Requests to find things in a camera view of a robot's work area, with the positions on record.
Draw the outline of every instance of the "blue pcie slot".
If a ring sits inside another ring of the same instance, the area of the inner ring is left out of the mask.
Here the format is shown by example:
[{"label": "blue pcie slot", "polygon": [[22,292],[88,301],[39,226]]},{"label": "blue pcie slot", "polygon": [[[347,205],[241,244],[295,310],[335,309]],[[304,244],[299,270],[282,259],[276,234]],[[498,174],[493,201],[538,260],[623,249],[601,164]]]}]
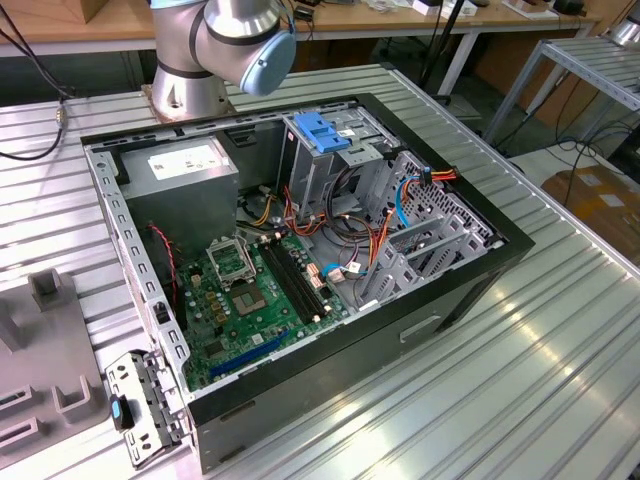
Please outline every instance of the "blue pcie slot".
[{"label": "blue pcie slot", "polygon": [[211,370],[209,370],[209,376],[214,378],[218,375],[222,375],[223,373],[230,372],[231,370],[235,370],[242,365],[249,363],[251,360],[255,360],[262,355],[267,353],[271,353],[274,350],[277,350],[278,347],[282,344],[282,340],[289,335],[289,330],[286,332],[282,332],[273,340],[269,340],[267,343],[260,345],[259,347],[254,348],[253,350],[249,350],[248,352],[244,352],[242,355],[237,356],[231,360],[228,360],[220,365],[217,365]]}]

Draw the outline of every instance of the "wooden table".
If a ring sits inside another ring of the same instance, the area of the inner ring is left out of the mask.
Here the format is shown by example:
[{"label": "wooden table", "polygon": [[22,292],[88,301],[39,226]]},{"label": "wooden table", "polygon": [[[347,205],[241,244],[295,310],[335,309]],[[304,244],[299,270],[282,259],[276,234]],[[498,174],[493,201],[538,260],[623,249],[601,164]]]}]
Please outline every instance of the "wooden table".
[{"label": "wooden table", "polygon": [[[425,17],[408,8],[379,13],[364,3],[355,6],[323,5],[316,7],[315,11],[314,40],[429,35],[436,24],[435,15]],[[10,13],[40,55],[155,49],[153,18],[145,0],[110,0],[86,25]],[[492,0],[489,7],[478,9],[475,16],[458,18],[452,33],[464,37],[438,93],[451,93],[480,33],[577,30],[576,37],[585,37],[599,20],[590,14],[580,20],[566,16],[529,20],[502,5],[500,0]],[[307,40],[310,37],[309,25],[297,23],[298,40]],[[446,19],[442,19],[439,32],[445,23]],[[0,26],[7,30],[3,22]],[[20,53],[0,39],[0,57],[16,55]]]}]

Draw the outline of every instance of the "black cable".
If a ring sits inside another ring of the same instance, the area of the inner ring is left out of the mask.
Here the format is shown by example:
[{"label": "black cable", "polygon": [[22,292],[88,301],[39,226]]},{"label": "black cable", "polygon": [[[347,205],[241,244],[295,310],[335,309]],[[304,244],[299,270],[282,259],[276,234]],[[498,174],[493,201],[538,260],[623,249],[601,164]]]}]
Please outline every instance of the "black cable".
[{"label": "black cable", "polygon": [[555,93],[555,91],[556,91],[558,88],[560,88],[560,85],[562,85],[562,84],[566,81],[566,79],[567,79],[567,78],[569,78],[569,75],[568,75],[568,74],[565,74],[565,76],[564,76],[564,77],[562,77],[562,78],[560,79],[560,81],[559,81],[558,83],[556,83],[556,84],[553,86],[553,88],[551,89],[551,91],[549,92],[549,94],[544,98],[544,100],[542,100],[542,102],[540,102],[540,104],[539,104],[536,108],[534,108],[534,109],[531,111],[531,113],[529,113],[525,118],[523,118],[523,119],[522,119],[522,121],[521,121],[521,122],[516,126],[516,128],[514,128],[510,133],[508,133],[508,134],[507,134],[507,135],[506,135],[502,140],[500,140],[498,143],[494,144],[494,145],[493,145],[493,148],[496,148],[496,149],[497,149],[497,148],[499,148],[499,147],[500,147],[500,145],[502,145],[504,142],[506,142],[506,141],[507,141],[507,140],[509,140],[510,138],[515,137],[515,136],[518,134],[518,132],[519,132],[520,130],[522,130],[522,127],[524,127],[524,126],[529,122],[529,120],[531,120],[531,119],[536,115],[536,113],[538,113],[538,110],[540,110],[540,109],[542,108],[542,106],[543,106],[545,103],[547,103],[547,100],[549,100],[549,98],[551,98],[551,96]]},{"label": "black cable", "polygon": [[62,138],[62,128],[58,128],[58,133],[56,134],[56,139],[53,141],[51,146],[47,148],[44,152],[38,153],[37,155],[33,155],[30,157],[21,157],[18,155],[11,155],[9,153],[0,152],[0,157],[9,158],[11,160],[18,160],[20,162],[31,162],[33,160],[40,160],[41,158],[46,157],[51,152],[53,152],[58,145],[60,144],[60,139]]},{"label": "black cable", "polygon": [[263,233],[267,233],[267,232],[273,232],[276,230],[275,227],[274,228],[262,228],[262,226],[256,227],[255,225],[251,225],[249,222],[245,222],[244,220],[236,220],[236,225],[238,226],[238,228],[244,228],[245,230],[255,231],[259,235],[262,235]]},{"label": "black cable", "polygon": [[573,120],[569,122],[569,124],[564,128],[564,130],[562,130],[562,132],[560,132],[560,134],[557,133],[558,126],[556,125],[556,138],[562,137],[573,126],[573,124],[578,120],[578,118],[580,118],[582,114],[587,111],[587,108],[589,108],[591,104],[593,104],[593,102],[596,100],[596,98],[598,98],[598,93],[600,92],[596,92],[595,95],[591,97],[591,100],[589,100],[589,102],[587,102],[587,104],[584,107],[582,107],[582,109],[578,112],[578,114],[575,117],[573,117]]},{"label": "black cable", "polygon": [[[338,242],[336,242],[335,240],[332,240],[331,238],[329,238],[329,236],[327,235],[327,232],[326,232],[327,230],[329,230],[329,231],[330,231],[331,233],[333,233],[336,237],[338,237],[338,238],[339,238],[343,243],[338,243]],[[340,248],[342,248],[344,245],[348,245],[348,244],[356,245],[356,244],[357,244],[357,245],[358,245],[358,248],[360,248],[361,250],[369,250],[369,245],[360,245],[361,243],[367,242],[367,241],[368,241],[368,239],[363,238],[363,239],[361,239],[361,240],[351,240],[351,239],[345,239],[345,238],[342,238],[339,234],[337,234],[336,232],[334,232],[333,230],[331,230],[331,229],[330,229],[326,224],[325,224],[325,225],[323,225],[323,226],[320,228],[320,233],[322,233],[322,236],[323,236],[324,238],[326,238],[326,239],[327,239],[327,241],[328,241],[329,243],[334,244],[336,247],[340,247]]]},{"label": "black cable", "polygon": [[575,178],[575,174],[576,174],[576,170],[578,168],[578,162],[580,162],[580,158],[582,157],[582,155],[584,154],[584,151],[586,150],[586,148],[589,146],[589,144],[591,144],[592,142],[595,142],[595,138],[602,133],[604,130],[606,130],[607,128],[610,128],[611,126],[615,125],[616,123],[622,122],[624,119],[626,119],[627,117],[631,116],[631,115],[635,115],[638,112],[640,112],[640,109],[637,110],[633,110],[632,112],[629,112],[625,115],[623,115],[622,117],[620,117],[617,120],[612,120],[610,122],[607,122],[605,125],[603,125],[601,128],[599,128],[598,130],[596,130],[596,132],[594,132],[593,135],[591,135],[591,137],[589,137],[589,140],[587,142],[584,143],[584,146],[582,147],[582,149],[580,150],[580,152],[578,153],[578,156],[576,158],[575,163],[573,164],[573,168],[571,169],[571,174],[569,175],[569,185],[567,187],[567,193],[564,197],[564,201],[562,202],[563,206],[567,206],[567,204],[569,203],[569,197],[571,196],[571,188],[573,187],[573,180]]},{"label": "black cable", "polygon": [[[580,85],[580,82],[582,82],[582,79],[579,78],[578,81],[575,83],[575,85],[573,86],[573,88],[571,89],[571,91],[569,92],[569,95],[567,95],[567,99],[564,101],[564,103],[562,104],[562,108],[560,109],[560,112],[558,113],[558,118],[556,118],[556,143],[558,142],[558,138],[559,134],[558,131],[560,130],[560,121],[562,119],[562,115],[564,114],[565,109],[567,108],[567,105],[569,105],[569,100],[571,100],[571,97],[573,96],[574,93],[576,93],[576,90],[578,89],[578,85]],[[577,116],[574,117],[573,121],[576,120],[576,118],[578,118],[580,115],[582,115],[582,112],[580,112]]]},{"label": "black cable", "polygon": [[438,6],[438,18],[436,18],[436,25],[433,27],[433,33],[431,34],[431,40],[429,40],[429,46],[427,47],[427,54],[424,57],[424,62],[422,62],[422,66],[420,67],[420,72],[422,72],[426,66],[427,61],[429,60],[429,55],[431,54],[431,47],[434,44],[434,41],[438,35],[438,27],[440,26],[440,15],[442,15],[442,4],[444,0],[440,2]]},{"label": "black cable", "polygon": [[314,40],[314,38],[313,38],[313,31],[314,31],[315,29],[316,29],[316,24],[315,24],[315,22],[313,21],[313,17],[311,17],[311,26],[309,27],[310,32],[309,32],[309,36],[307,37],[307,42],[308,42],[309,40],[311,40],[311,41],[313,41],[313,40]]},{"label": "black cable", "polygon": [[25,54],[36,65],[36,68],[38,69],[40,74],[45,78],[45,80],[47,80],[47,82],[53,88],[55,88],[58,91],[58,93],[60,93],[60,95],[62,95],[65,98],[75,98],[75,93],[70,93],[70,92],[66,91],[63,88],[63,86],[61,85],[61,83],[58,81],[58,79],[56,77],[54,77],[53,74],[47,69],[47,67],[45,67],[42,64],[42,62],[40,61],[38,56],[34,53],[34,51],[31,49],[31,47],[29,46],[29,44],[27,43],[25,38],[20,33],[20,30],[18,30],[18,27],[16,27],[16,24],[13,23],[13,20],[11,19],[11,17],[7,13],[7,11],[4,9],[2,4],[0,4],[0,14],[2,14],[4,19],[7,21],[7,23],[9,24],[9,27],[11,28],[11,30],[13,31],[15,36],[18,38],[18,40],[20,40],[20,42],[22,42],[22,45],[19,46],[15,40],[11,39],[11,37],[9,37],[9,35],[6,32],[4,32],[2,29],[0,29],[0,31],[2,32],[2,36],[5,39],[7,39],[12,45],[14,45],[16,48],[18,48],[18,50],[20,50],[20,52]]},{"label": "black cable", "polygon": [[[342,170],[340,170],[338,175],[336,175],[336,178],[334,178],[333,182],[331,182],[331,185],[329,185],[329,188],[327,189],[327,196],[325,198],[325,220],[327,221],[327,226],[331,230],[333,230],[334,233],[339,235],[341,238],[348,238],[350,240],[362,240],[365,238],[368,239],[369,238],[368,228],[365,230],[354,230],[354,231],[345,230],[342,227],[338,226],[338,224],[335,222],[335,218],[333,215],[333,198],[335,197],[337,191],[339,191],[339,188],[337,188],[337,185],[339,184],[346,185],[346,182],[349,181],[349,178],[351,178],[351,176],[347,177],[346,180],[344,180],[344,177],[349,172],[350,172],[350,167],[347,165]],[[356,216],[351,216],[349,220],[351,219],[357,219],[356,222],[358,223],[362,222],[360,223],[361,225],[362,224],[368,225],[367,222],[365,222],[364,220]]]},{"label": "black cable", "polygon": [[358,300],[358,295],[356,294],[356,286],[358,285],[358,282],[362,280],[364,277],[365,277],[364,275],[360,275],[353,282],[353,300],[356,302],[356,306],[358,308],[360,308],[360,301]]},{"label": "black cable", "polygon": [[451,30],[453,30],[453,26],[458,19],[458,15],[460,14],[460,10],[462,10],[462,6],[464,5],[465,0],[456,0],[455,5],[451,9],[451,14],[447,19],[447,23],[445,24],[444,30],[442,31],[442,35],[440,36],[440,41],[438,42],[438,47],[435,50],[434,55],[428,56],[428,61],[425,69],[420,72],[420,88],[424,89],[427,85],[427,82],[431,78],[434,69],[436,68],[436,63],[438,62],[438,58],[444,51],[447,46],[447,42],[449,41],[449,36],[451,35]]},{"label": "black cable", "polygon": [[[593,152],[594,152],[594,153],[590,153],[590,154],[588,154],[588,155],[584,155],[584,156],[585,156],[585,157],[588,157],[588,158],[591,158],[592,160],[594,160],[595,162],[597,162],[601,167],[605,168],[606,170],[610,171],[611,173],[614,173],[614,174],[616,174],[616,175],[624,176],[624,175],[625,175],[624,173],[621,173],[621,172],[619,172],[619,171],[617,171],[617,170],[614,170],[614,169],[612,169],[612,168],[609,168],[607,165],[605,165],[604,163],[602,163],[602,162],[598,159],[598,157],[596,157],[596,155],[595,155],[595,153],[597,153],[597,152],[596,152],[596,147],[597,147],[597,148],[599,148],[599,147],[595,144],[595,142],[601,142],[602,140],[604,140],[604,139],[606,139],[606,138],[608,138],[608,137],[611,137],[611,136],[613,136],[613,135],[619,135],[619,134],[630,134],[630,133],[631,133],[631,131],[630,131],[630,130],[619,130],[619,131],[610,132],[610,133],[608,133],[607,135],[604,135],[603,137],[598,138],[597,140],[594,140],[593,142],[591,142],[591,143],[589,143],[589,144],[586,144],[586,147],[587,147],[587,150],[586,150],[586,151],[588,151],[589,149],[591,149],[591,150],[593,150]],[[567,148],[563,148],[562,144],[557,144],[557,146],[558,146],[558,147],[560,147],[560,148],[561,148],[562,150],[564,150],[565,152],[570,152],[570,151],[572,151],[572,150],[575,150],[576,152],[579,152],[579,149],[578,149],[579,142],[578,142],[578,140],[576,140],[576,139],[571,139],[570,141],[571,141],[571,142],[574,142],[574,144],[573,144],[573,146],[572,146],[571,148],[568,148],[568,149],[567,149]],[[549,150],[549,149],[550,149],[551,147],[553,147],[553,146],[555,146],[555,145],[550,145],[550,146],[548,146],[548,147],[545,147],[545,150],[546,150],[546,151],[547,151],[547,152],[548,152],[552,157],[554,157],[556,160],[558,160],[558,161],[560,161],[560,162],[564,163],[565,165],[568,165],[569,167],[573,167],[573,164],[572,164],[572,163],[567,162],[566,160],[564,160],[563,158],[559,157],[558,155],[556,155],[555,153],[553,153],[551,150]]]},{"label": "black cable", "polygon": [[12,155],[9,153],[0,152],[0,157],[8,158],[11,160],[17,160],[20,162],[31,162],[34,160],[40,160],[41,158],[44,158],[47,155],[51,154],[56,148],[58,148],[58,145],[60,145],[60,140],[62,140],[62,133],[67,124],[67,114],[66,114],[66,110],[64,108],[63,102],[66,98],[74,98],[75,94],[69,93],[65,88],[63,88],[63,86],[56,79],[56,77],[54,77],[53,74],[42,64],[38,56],[33,52],[31,47],[27,43],[27,41],[24,39],[20,31],[18,30],[18,27],[16,27],[15,23],[13,23],[13,20],[11,19],[11,17],[9,16],[7,11],[4,9],[4,7],[1,4],[0,4],[0,14],[2,14],[4,19],[7,21],[7,24],[9,25],[11,30],[13,30],[13,33],[18,38],[18,40],[22,42],[22,45],[20,45],[20,43],[18,43],[13,38],[11,38],[1,28],[0,28],[0,35],[3,38],[5,38],[9,43],[11,43],[16,49],[18,49],[18,51],[20,51],[23,55],[29,58],[38,69],[38,72],[40,72],[40,75],[42,75],[42,78],[44,78],[44,80],[61,95],[60,106],[56,110],[56,124],[58,125],[58,132],[56,133],[56,138],[54,139],[51,146],[47,148],[44,152],[41,152],[35,155],[26,155],[26,156]]},{"label": "black cable", "polygon": [[293,11],[295,10],[295,7],[293,6],[293,3],[291,0],[287,0],[287,1],[289,3],[289,6],[291,7],[291,13],[289,13],[287,6],[284,4],[284,0],[278,0],[278,3],[280,4],[280,6],[284,11],[285,19],[287,21],[287,25],[289,26],[289,33],[294,34],[296,30],[296,26],[295,26],[296,21],[293,18]]}]

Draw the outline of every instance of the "sticker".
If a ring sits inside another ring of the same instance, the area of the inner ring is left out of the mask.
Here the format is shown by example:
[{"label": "sticker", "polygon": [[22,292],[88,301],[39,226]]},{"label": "sticker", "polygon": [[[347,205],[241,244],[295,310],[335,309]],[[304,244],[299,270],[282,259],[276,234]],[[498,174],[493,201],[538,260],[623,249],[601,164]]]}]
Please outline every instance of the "sticker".
[{"label": "sticker", "polygon": [[262,335],[260,335],[259,333],[251,335],[251,340],[253,341],[254,345],[260,345],[261,343],[264,343],[264,338],[262,338]]},{"label": "sticker", "polygon": [[349,265],[347,265],[347,270],[349,270],[351,273],[360,273],[360,267],[362,265],[360,265],[358,262],[351,262],[349,263]]},{"label": "sticker", "polygon": [[228,165],[208,145],[162,153],[149,158],[149,166],[158,180]]},{"label": "sticker", "polygon": [[582,175],[578,175],[578,177],[590,187],[598,187],[602,185],[602,182],[598,180],[598,177],[591,173],[584,173]]},{"label": "sticker", "polygon": [[624,202],[613,194],[600,195],[600,198],[610,207],[624,207]]}]

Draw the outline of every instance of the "motherboard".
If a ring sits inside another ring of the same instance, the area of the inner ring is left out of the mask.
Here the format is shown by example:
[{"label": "motherboard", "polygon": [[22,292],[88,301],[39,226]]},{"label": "motherboard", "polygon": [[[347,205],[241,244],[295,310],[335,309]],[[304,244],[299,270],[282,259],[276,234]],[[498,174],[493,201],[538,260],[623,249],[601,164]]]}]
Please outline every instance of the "motherboard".
[{"label": "motherboard", "polygon": [[[191,356],[185,374],[192,391],[348,316],[295,236],[226,242],[178,269],[186,286],[183,333]],[[253,278],[228,283],[247,271]]]}]

